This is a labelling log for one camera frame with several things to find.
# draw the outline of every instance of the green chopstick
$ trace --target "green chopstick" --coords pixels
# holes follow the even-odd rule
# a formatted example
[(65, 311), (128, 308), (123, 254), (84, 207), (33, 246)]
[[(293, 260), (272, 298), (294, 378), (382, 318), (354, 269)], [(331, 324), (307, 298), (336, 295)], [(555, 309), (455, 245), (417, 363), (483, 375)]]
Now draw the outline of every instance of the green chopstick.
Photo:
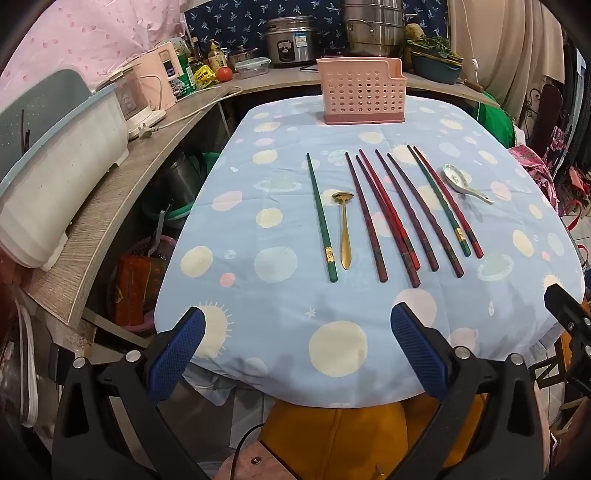
[(318, 222), (320, 224), (322, 243), (324, 243), (326, 266), (329, 270), (329, 279), (332, 283), (334, 283), (339, 279), (339, 277), (336, 274), (335, 256), (332, 253), (329, 229), (326, 226), (326, 218), (324, 218), (324, 210), (322, 209), (322, 200), (320, 200), (320, 193), (318, 192), (318, 185), (316, 184), (316, 176), (314, 175), (314, 167), (312, 166), (309, 153), (306, 154), (306, 158), (308, 159), (308, 169), (310, 170), (310, 178), (312, 180), (312, 190), (314, 190), (314, 201), (316, 202), (316, 211), (318, 212)]
[(410, 150), (410, 153), (413, 154), (413, 157), (416, 160), (416, 162), (418, 163), (418, 166), (421, 167), (423, 174), (427, 178), (429, 185), (431, 185), (431, 188), (435, 192), (435, 195), (437, 195), (437, 198), (439, 199), (439, 203), (441, 203), (441, 206), (443, 207), (443, 210), (445, 211), (445, 214), (447, 215), (449, 223), (452, 224), (452, 228), (453, 228), (454, 233), (456, 234), (457, 240), (460, 242), (460, 247), (462, 247), (462, 251), (464, 252), (464, 256), (469, 257), (470, 255), (472, 255), (472, 251), (470, 250), (470, 246), (468, 245), (468, 242), (466, 241), (466, 238), (464, 237), (464, 231), (461, 229), (460, 224), (457, 222), (456, 218), (453, 216), (453, 213), (452, 213), (451, 209), (449, 208), (449, 205), (447, 204), (445, 198), (443, 198), (443, 194), (441, 193), (441, 190), (439, 190), (437, 183), (435, 183), (435, 179), (432, 178), (431, 174), (427, 170), (427, 167), (425, 167), (425, 165), (423, 165), (423, 162), (421, 161), (421, 159), (419, 158), (417, 153), (412, 149), (412, 147), (410, 145), (407, 145), (407, 148)]

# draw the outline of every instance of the countertop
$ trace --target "countertop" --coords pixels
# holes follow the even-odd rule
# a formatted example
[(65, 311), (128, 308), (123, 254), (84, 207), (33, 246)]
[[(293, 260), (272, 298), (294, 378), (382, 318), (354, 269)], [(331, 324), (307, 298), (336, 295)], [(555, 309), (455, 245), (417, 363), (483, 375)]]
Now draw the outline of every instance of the countertop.
[[(181, 100), (167, 111), (163, 123), (207, 105), (231, 88), (224, 84)], [(77, 327), (99, 267), (123, 220), (160, 165), (209, 109), (149, 139), (129, 142), (129, 156), (106, 174), (78, 211), (54, 267), (48, 272), (35, 269), (31, 281), (22, 286), (33, 300), (62, 322)]]
[[(491, 106), (499, 106), (494, 100), (488, 98), (483, 93), (478, 93), (467, 86), (456, 83), (448, 85), (446, 83), (432, 82), (423, 77), (412, 73), (403, 73), (408, 79), (407, 88), (414, 90), (428, 90), (431, 92), (453, 95), (473, 102), (481, 102)], [(289, 69), (270, 69), (269, 73), (251, 77), (249, 79), (240, 79), (229, 82), (230, 85), (237, 85), (244, 90), (244, 93), (262, 92), (264, 90), (273, 90), (276, 88), (296, 87), (301, 85), (319, 85), (320, 74), (312, 70), (300, 70), (299, 67)]]

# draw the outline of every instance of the sauce bottle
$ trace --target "sauce bottle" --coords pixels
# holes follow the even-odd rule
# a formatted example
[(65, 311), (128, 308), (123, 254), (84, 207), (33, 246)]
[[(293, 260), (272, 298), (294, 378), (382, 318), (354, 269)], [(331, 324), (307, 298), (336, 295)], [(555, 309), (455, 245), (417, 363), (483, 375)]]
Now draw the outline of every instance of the sauce bottle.
[(220, 68), (227, 67), (228, 62), (223, 52), (219, 49), (217, 42), (213, 38), (209, 42), (211, 45), (209, 47), (209, 54), (207, 54), (207, 60), (214, 73), (217, 73)]

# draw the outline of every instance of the blue fabric curtain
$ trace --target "blue fabric curtain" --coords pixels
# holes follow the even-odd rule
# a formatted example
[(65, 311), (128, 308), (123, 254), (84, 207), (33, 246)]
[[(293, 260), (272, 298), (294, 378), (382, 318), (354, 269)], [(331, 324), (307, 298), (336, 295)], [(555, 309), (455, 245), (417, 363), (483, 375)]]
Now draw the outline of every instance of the blue fabric curtain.
[[(446, 0), (407, 0), (403, 6), (406, 14), (418, 15), (413, 22), (427, 35), (447, 36)], [(202, 48), (215, 38), (230, 51), (240, 44), (266, 51), (266, 21), (294, 15), (316, 17), (321, 52), (346, 44), (339, 0), (211, 0), (186, 13), (191, 36), (200, 38)]]

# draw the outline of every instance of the beige curtain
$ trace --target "beige curtain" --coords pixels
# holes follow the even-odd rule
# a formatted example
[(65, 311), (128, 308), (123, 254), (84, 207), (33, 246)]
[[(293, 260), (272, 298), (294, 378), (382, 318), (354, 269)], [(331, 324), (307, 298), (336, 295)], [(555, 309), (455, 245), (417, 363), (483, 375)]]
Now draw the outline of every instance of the beige curtain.
[(448, 5), (452, 49), (465, 59), (462, 76), (476, 80), (470, 62), (475, 58), (480, 85), (515, 119), (532, 88), (541, 90), (548, 77), (564, 83), (561, 26), (539, 0), (448, 0)]

